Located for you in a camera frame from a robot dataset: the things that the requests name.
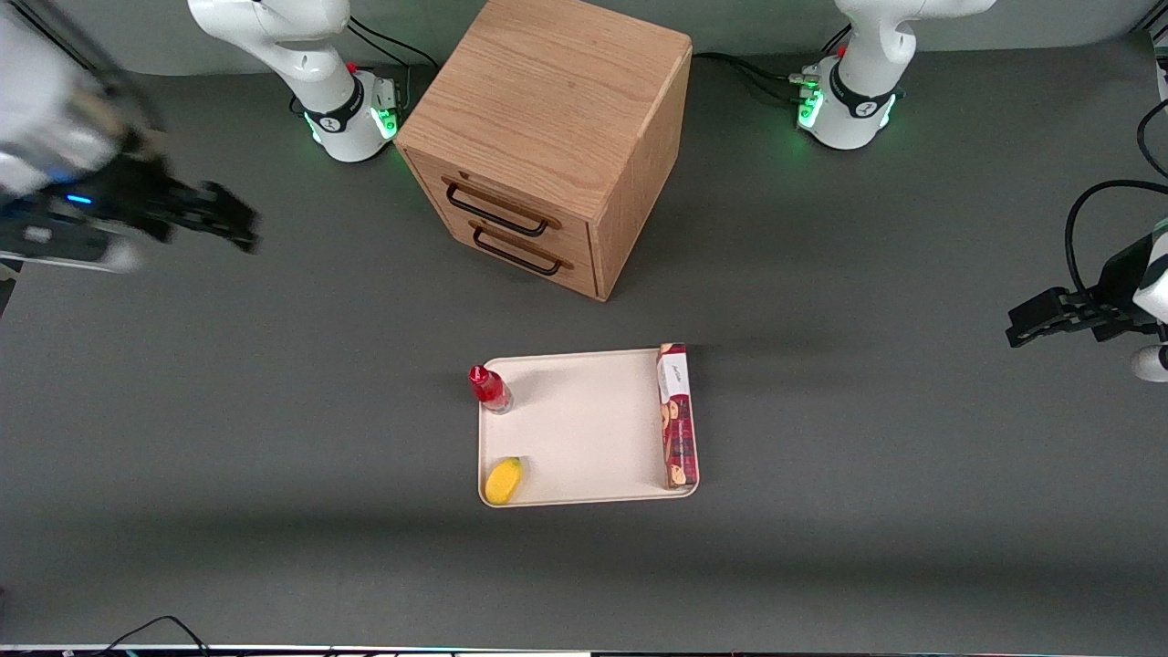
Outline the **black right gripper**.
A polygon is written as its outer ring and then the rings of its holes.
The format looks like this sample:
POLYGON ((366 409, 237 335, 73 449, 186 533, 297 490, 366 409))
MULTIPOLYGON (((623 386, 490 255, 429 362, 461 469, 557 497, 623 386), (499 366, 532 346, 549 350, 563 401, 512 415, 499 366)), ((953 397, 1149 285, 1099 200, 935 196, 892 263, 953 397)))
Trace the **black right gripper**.
POLYGON ((155 162, 109 162, 84 170, 54 155, 4 154, 4 249, 110 249, 120 227, 171 243, 174 224, 228 241, 242 251, 259 248, 258 215, 221 184, 178 184, 176 215, 157 214, 167 191, 155 162))

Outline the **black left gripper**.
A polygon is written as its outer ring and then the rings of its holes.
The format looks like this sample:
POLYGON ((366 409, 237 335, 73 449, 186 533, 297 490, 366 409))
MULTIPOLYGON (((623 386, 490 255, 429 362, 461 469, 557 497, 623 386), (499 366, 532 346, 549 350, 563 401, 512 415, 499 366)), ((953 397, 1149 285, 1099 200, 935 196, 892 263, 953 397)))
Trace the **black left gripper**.
MULTIPOLYGON (((1092 330, 1097 343, 1122 333, 1162 337, 1163 238, 1146 235, 1108 260, 1092 295, 1099 307, 1113 311, 1119 321, 1128 324, 1127 328, 1119 328, 1101 323, 1092 330)), ((1009 319, 1006 341, 1009 348, 1018 350, 1040 337, 1089 331, 1092 325, 1082 317, 1096 317, 1097 311, 1082 293, 1068 288, 1047 288, 1030 300, 1030 310, 1010 310, 1006 314, 1009 319)))

